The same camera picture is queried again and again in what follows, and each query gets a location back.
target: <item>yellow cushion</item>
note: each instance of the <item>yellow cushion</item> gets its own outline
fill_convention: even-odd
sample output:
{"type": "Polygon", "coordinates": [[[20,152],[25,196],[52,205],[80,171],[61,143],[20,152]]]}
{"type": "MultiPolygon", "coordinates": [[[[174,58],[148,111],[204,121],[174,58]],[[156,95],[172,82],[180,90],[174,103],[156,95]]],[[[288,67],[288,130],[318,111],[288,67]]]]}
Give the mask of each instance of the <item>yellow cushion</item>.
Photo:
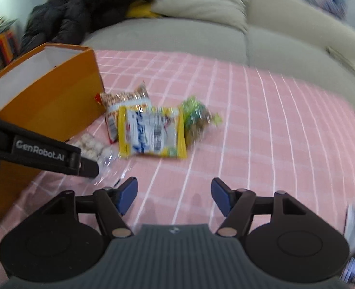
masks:
{"type": "Polygon", "coordinates": [[[128,9],[127,18],[157,18],[161,17],[159,14],[151,12],[152,3],[144,1],[135,1],[133,2],[128,9]]]}

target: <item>pink blanket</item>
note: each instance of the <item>pink blanket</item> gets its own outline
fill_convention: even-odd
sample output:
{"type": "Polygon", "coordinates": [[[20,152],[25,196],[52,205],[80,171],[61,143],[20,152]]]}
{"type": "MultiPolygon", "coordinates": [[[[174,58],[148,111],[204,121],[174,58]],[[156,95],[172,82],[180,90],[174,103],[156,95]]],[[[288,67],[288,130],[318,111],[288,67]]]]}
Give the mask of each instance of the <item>pink blanket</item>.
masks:
{"type": "MultiPolygon", "coordinates": [[[[96,51],[107,92],[145,82],[154,105],[176,106],[190,95],[219,112],[188,159],[136,158],[127,176],[138,178],[138,196],[125,216],[143,223],[208,223],[224,220],[211,198],[213,177],[233,189],[271,197],[285,190],[343,232],[346,205],[355,201],[355,112],[339,97],[303,82],[254,68],[183,53],[96,51]]],[[[88,131],[108,142],[103,118],[88,131]]],[[[0,225],[7,231],[59,192],[91,194],[85,180],[43,172],[0,225]]],[[[95,226],[93,216],[81,221],[95,226]]],[[[269,220],[256,217],[253,227],[269,220]]],[[[6,275],[0,264],[0,283],[6,275]]]]}

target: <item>orange box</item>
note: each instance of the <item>orange box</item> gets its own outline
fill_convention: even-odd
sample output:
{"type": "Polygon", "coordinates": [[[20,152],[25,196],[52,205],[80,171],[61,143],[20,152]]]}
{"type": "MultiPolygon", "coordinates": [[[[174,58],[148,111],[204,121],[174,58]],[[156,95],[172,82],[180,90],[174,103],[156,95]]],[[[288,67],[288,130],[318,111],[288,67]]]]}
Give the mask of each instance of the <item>orange box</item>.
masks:
{"type": "MultiPolygon", "coordinates": [[[[0,119],[66,141],[104,113],[94,51],[45,43],[0,72],[0,119]]],[[[40,170],[0,162],[0,220],[40,170]]]]}

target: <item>snack package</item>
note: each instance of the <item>snack package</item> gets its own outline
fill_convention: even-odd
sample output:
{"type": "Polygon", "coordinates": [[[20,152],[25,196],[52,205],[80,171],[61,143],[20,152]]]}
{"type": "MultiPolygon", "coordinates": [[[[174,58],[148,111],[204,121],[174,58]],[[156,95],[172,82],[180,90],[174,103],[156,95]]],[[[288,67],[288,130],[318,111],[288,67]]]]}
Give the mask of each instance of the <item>snack package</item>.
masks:
{"type": "Polygon", "coordinates": [[[187,158],[183,113],[179,108],[148,108],[118,112],[120,155],[153,154],[187,158]]]}
{"type": "Polygon", "coordinates": [[[120,92],[116,94],[99,93],[96,95],[95,99],[107,110],[105,113],[105,121],[107,122],[108,136],[111,143],[117,141],[118,138],[117,115],[120,107],[126,106],[132,110],[152,107],[144,83],[138,86],[134,92],[120,92]]]}
{"type": "Polygon", "coordinates": [[[216,126],[222,122],[219,114],[212,114],[207,107],[192,96],[185,100],[181,109],[184,117],[184,138],[189,147],[203,137],[204,130],[209,124],[216,126]]]}
{"type": "Polygon", "coordinates": [[[120,159],[118,151],[112,145],[102,143],[91,134],[76,136],[69,143],[80,148],[83,157],[94,160],[99,165],[99,175],[90,180],[95,186],[103,182],[105,186],[114,188],[132,168],[131,160],[120,159]]]}

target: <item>black jacket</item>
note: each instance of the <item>black jacket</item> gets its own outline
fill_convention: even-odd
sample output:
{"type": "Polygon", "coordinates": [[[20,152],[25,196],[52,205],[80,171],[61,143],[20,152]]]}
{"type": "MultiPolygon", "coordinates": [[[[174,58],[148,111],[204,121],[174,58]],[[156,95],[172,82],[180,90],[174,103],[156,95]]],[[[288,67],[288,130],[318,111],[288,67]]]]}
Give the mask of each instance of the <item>black jacket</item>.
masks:
{"type": "Polygon", "coordinates": [[[121,22],[136,0],[49,0],[30,14],[21,52],[44,42],[79,45],[88,31],[121,22]]]}

